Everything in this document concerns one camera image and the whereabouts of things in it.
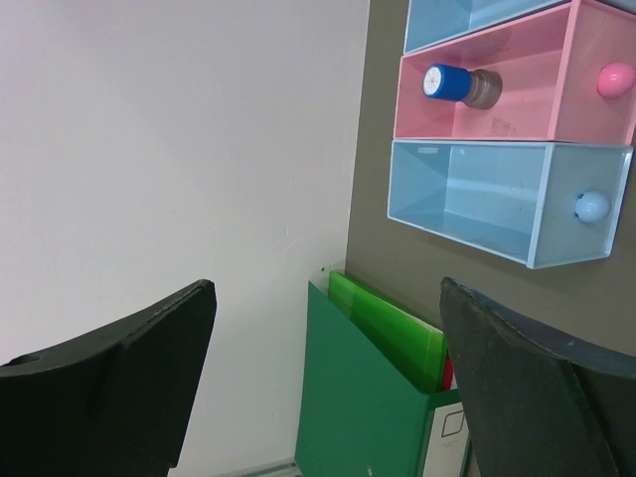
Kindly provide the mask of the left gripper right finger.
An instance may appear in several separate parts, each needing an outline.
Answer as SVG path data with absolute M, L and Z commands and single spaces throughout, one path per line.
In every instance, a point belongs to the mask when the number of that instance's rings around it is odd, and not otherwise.
M 481 475 L 634 475 L 634 357 L 450 277 L 439 310 Z

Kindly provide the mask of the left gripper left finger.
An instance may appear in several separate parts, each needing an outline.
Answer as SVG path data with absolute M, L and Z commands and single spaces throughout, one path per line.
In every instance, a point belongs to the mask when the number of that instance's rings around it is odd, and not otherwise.
M 217 312 L 198 280 L 1 367 L 4 476 L 166 476 L 178 465 Z

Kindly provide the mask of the light green plastic folder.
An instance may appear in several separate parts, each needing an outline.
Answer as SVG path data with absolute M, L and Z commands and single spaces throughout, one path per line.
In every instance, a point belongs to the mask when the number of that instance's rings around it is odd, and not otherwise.
M 340 271 L 329 273 L 328 296 L 420 391 L 454 386 L 443 332 Z

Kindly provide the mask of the dark green ring binder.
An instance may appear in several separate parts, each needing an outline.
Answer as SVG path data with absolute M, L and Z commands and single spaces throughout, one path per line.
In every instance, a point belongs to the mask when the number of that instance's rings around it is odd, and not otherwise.
M 462 476 L 457 388 L 418 390 L 329 298 L 308 286 L 295 462 L 304 476 Z

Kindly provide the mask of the light blue end bin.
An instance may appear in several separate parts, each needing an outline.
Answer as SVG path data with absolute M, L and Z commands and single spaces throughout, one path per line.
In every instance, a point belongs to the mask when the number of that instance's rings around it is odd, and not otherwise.
M 633 149 L 396 140 L 388 217 L 529 269 L 612 252 Z

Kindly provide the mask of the small blue capped bottle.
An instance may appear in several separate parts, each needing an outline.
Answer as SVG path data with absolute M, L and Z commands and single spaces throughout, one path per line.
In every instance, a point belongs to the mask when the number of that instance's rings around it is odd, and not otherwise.
M 493 107 L 503 92 L 503 80 L 496 72 L 468 71 L 445 64 L 433 64 L 425 72 L 422 91 L 428 98 L 462 102 L 476 109 Z

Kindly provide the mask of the pink plastic bin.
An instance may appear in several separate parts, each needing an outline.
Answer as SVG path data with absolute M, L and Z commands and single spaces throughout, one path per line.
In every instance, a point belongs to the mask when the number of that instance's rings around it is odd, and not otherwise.
M 434 64 L 499 74 L 489 109 L 425 95 Z M 396 139 L 628 145 L 635 132 L 635 15 L 567 1 L 405 53 Z

